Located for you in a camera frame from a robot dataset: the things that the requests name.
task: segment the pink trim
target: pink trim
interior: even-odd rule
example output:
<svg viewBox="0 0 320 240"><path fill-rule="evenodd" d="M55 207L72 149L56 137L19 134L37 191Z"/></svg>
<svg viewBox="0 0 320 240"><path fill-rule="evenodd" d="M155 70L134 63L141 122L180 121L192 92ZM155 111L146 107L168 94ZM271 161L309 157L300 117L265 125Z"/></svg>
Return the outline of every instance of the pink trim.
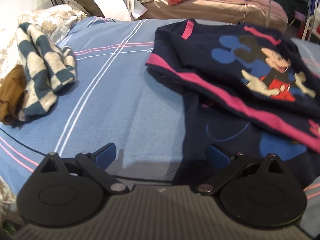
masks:
<svg viewBox="0 0 320 240"><path fill-rule="evenodd" d="M167 69L175 75L177 75L178 77L207 89L211 93L218 96L229 107L235 109L236 111L239 111L248 117L254 118L259 122L266 124L270 128L279 131L282 134L292 139L295 139L296 141L299 141L300 143L306 145L310 149L320 153L319 138L315 138L301 130L298 130L292 125L286 123L279 116L266 111L248 107L240 98L232 96L222 88L216 87L208 83L195 73L176 72L174 69L172 69L172 67L169 66L169 64L163 58L154 53L150 55L150 58L148 59L147 63Z"/></svg>
<svg viewBox="0 0 320 240"><path fill-rule="evenodd" d="M270 41L271 44L273 46L277 46L281 43L281 40L276 40L274 37L270 36L270 35L267 35L267 34L263 34L261 32L259 32L258 30L256 30L255 28L253 27L248 27L248 26L244 26L243 29L246 31L246 32L250 32L252 33L254 36L257 36L257 37L260 37L260 38L265 38L266 40Z"/></svg>
<svg viewBox="0 0 320 240"><path fill-rule="evenodd" d="M138 42L138 43L127 43L126 45L133 45L133 44L150 44L150 45L153 45L153 41L149 41L149 42ZM99 47L99 48L91 48L91 49L85 49L85 50L81 50L81 51L76 51L74 52L74 54L77 54L77 53L80 53L80 52L85 52L85 51L89 51L89 50L93 50L93 49L107 49L107 48L110 48L110 47L113 47L113 46L119 46L119 45L122 45L121 43L120 44L113 44L113 45L110 45L110 46L106 46L106 47Z"/></svg>
<svg viewBox="0 0 320 240"><path fill-rule="evenodd" d="M193 31L193 26L194 26L193 22L188 20L187 24L186 24L186 28L184 29L184 32L183 32L183 34L181 36L183 39L186 40L187 38L190 37L190 35L191 35L192 31Z"/></svg>
<svg viewBox="0 0 320 240"><path fill-rule="evenodd" d="M121 46L121 45L120 45L120 46L115 46L115 47L111 47L111 48L108 48L108 49L118 49L118 48L128 48L128 47L141 47L141 46L152 46L152 45L153 45L153 44L127 46L127 45L125 45L125 44L122 44L122 46ZM91 53L91 52L95 52L95 51L108 50L108 49L96 49L96 50L91 50L91 51L88 51L88 52L75 54L75 56L80 56L80 55L83 55L83 54L87 54L87 53Z"/></svg>
<svg viewBox="0 0 320 240"><path fill-rule="evenodd" d="M320 195L320 192L307 195L307 199L310 199L310 198L315 197L315 196L318 196L318 195Z"/></svg>
<svg viewBox="0 0 320 240"><path fill-rule="evenodd" d="M19 163L22 167L26 168L28 171L33 172L34 170L31 169L29 166L25 165L21 161L19 161L16 157L14 157L11 153L8 152L6 148L3 147L3 145L0 143L0 147L12 158L14 159L17 163Z"/></svg>
<svg viewBox="0 0 320 240"><path fill-rule="evenodd" d="M0 136L0 140L2 140L11 150L13 150L16 154L18 154L20 157L24 158L26 161L32 163L35 166L38 166L39 164L34 162L33 160L30 160L29 158L25 157L23 154L21 154L20 152L18 152L16 149L14 149L11 145L9 145L1 136Z"/></svg>
<svg viewBox="0 0 320 240"><path fill-rule="evenodd" d="M311 185L309 187L306 187L303 191L307 191L307 190L310 190L310 189L313 189L313 188L316 188L316 187L319 187L319 186L320 186L320 183L314 184L314 185Z"/></svg>

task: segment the floral pillow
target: floral pillow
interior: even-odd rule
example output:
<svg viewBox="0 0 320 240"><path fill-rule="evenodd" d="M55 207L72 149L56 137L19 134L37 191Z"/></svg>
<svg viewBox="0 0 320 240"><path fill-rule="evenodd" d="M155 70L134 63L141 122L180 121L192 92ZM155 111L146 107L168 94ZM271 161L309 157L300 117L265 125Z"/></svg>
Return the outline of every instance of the floral pillow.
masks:
<svg viewBox="0 0 320 240"><path fill-rule="evenodd" d="M0 83L16 64L21 64L15 36L21 23L39 25L40 29L57 43L67 36L76 22L86 17L84 12L74 10L68 4L62 4L49 9L26 12L5 28L0 28Z"/></svg>

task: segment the screw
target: screw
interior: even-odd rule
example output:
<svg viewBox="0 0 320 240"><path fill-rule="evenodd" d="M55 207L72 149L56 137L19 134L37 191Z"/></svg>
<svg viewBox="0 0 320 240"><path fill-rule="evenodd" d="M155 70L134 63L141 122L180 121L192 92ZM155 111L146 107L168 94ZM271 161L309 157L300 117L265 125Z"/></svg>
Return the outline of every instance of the screw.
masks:
<svg viewBox="0 0 320 240"><path fill-rule="evenodd" d="M209 184L201 184L198 186L198 191L209 193L213 190L213 187Z"/></svg>
<svg viewBox="0 0 320 240"><path fill-rule="evenodd" d="M114 183L110 186L110 189L112 191L116 191L116 192L124 191L126 188L127 188L127 186L122 183Z"/></svg>

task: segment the checkered towel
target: checkered towel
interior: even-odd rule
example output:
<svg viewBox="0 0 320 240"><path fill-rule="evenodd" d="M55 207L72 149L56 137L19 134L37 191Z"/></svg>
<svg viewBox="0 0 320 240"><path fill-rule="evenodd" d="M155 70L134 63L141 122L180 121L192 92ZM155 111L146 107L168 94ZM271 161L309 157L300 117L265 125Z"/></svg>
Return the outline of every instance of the checkered towel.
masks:
<svg viewBox="0 0 320 240"><path fill-rule="evenodd" d="M69 47L60 49L36 26L19 25L19 54L27 78L26 95L19 119L46 114L57 101L56 92L76 80L76 65Z"/></svg>

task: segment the bed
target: bed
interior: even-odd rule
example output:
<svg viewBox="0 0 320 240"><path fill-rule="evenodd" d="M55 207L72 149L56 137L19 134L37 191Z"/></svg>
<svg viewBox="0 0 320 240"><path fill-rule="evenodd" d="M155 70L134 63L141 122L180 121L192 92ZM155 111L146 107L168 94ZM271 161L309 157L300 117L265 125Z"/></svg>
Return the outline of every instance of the bed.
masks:
<svg viewBox="0 0 320 240"><path fill-rule="evenodd" d="M174 6L170 6L168 0L153 0L143 5L148 11L140 19L194 18L265 26L269 0L190 0ZM269 27L284 33L287 24L284 9L272 1Z"/></svg>
<svg viewBox="0 0 320 240"><path fill-rule="evenodd" d="M89 17L71 29L60 46L73 49L78 81L60 93L47 116L21 127L0 127L0 176L15 194L43 159L41 153L74 157L108 142L115 143L117 156L107 171L126 178L128 186L141 179L154 180L153 184L172 180L183 157L183 99L159 83L144 64L153 49L156 28L177 21L181 20L119 22ZM320 73L320 47L293 41L311 70ZM315 153L301 165L309 165L318 176L314 157ZM293 167L292 172L299 179L305 170ZM317 182L306 191L313 196L302 220L302 227L313 236L320 230L314 227L318 223L314 203L320 201Z"/></svg>

